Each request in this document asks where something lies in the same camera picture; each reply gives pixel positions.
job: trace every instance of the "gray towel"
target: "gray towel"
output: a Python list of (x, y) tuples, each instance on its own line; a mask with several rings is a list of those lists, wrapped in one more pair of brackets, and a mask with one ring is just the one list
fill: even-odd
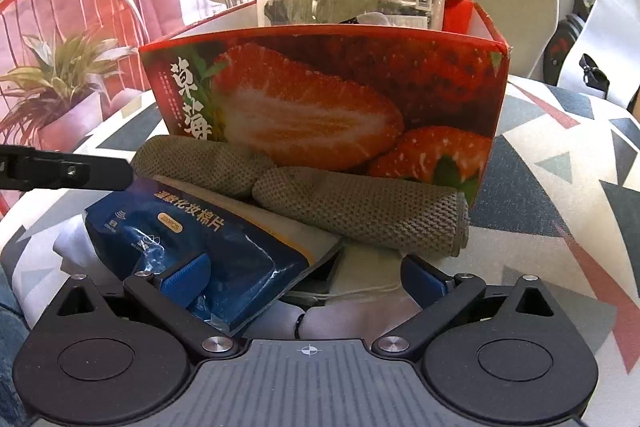
[(264, 153), (225, 142), (154, 136), (133, 156), (140, 178), (166, 176), (231, 198), (247, 198), (275, 163)]
[(252, 195), (272, 212), (380, 247), (456, 257), (468, 240), (468, 207), (455, 188), (282, 167)]

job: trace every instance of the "strawberry image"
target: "strawberry image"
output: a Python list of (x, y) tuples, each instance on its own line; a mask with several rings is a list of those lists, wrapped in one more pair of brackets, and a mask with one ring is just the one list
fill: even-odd
[(497, 79), (506, 60), (498, 42), (478, 47), (442, 33), (430, 38), (309, 36), (307, 46), (271, 41), (269, 46), (287, 57), (383, 94), (400, 110), (407, 129), (447, 125), (493, 136), (505, 84)]
[(350, 169), (391, 149), (404, 129), (398, 108), (371, 87), (252, 42), (228, 49), (211, 71), (210, 112), (222, 117), (224, 138), (279, 166)]
[(412, 129), (400, 137), (395, 149), (373, 160), (367, 174), (458, 188), (471, 203), (491, 143), (490, 138), (453, 127)]

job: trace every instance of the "red cardboard box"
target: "red cardboard box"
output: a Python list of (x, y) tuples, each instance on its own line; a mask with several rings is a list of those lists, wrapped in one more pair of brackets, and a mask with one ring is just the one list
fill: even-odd
[(255, 4), (140, 49), (171, 134), (307, 166), (449, 185), (472, 203), (509, 71), (509, 47), (478, 4), (445, 28), (258, 28)]

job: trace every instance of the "white cloth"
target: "white cloth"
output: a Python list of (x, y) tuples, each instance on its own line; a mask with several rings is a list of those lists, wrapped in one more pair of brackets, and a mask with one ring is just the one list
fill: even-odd
[(584, 29), (564, 60), (558, 87), (604, 98), (587, 87), (580, 66), (583, 54), (595, 60), (609, 79), (607, 100), (627, 108), (640, 86), (640, 20), (615, 0), (596, 0)]
[(364, 339), (370, 346), (418, 312), (420, 306), (402, 289), (369, 299), (327, 303), (308, 309), (300, 325), (300, 338)]
[(53, 243), (53, 251), (62, 257), (60, 269), (70, 275), (83, 273), (96, 285), (118, 283), (118, 278), (100, 261), (95, 253), (82, 216), (75, 216), (61, 225)]

